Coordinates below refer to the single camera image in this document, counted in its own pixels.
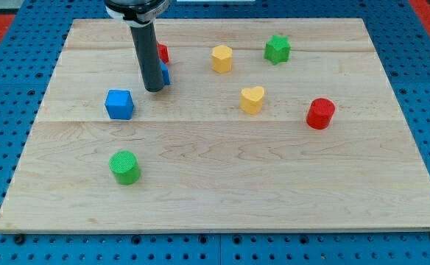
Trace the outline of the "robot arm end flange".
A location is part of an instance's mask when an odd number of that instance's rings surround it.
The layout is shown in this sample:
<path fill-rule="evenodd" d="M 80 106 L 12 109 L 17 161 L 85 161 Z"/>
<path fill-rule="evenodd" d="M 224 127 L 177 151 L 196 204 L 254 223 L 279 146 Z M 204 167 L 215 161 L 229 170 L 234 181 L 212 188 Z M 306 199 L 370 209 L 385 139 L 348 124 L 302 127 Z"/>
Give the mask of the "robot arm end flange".
<path fill-rule="evenodd" d="M 104 0 L 111 18 L 123 21 L 130 27 L 151 24 L 171 5 L 171 0 Z"/>

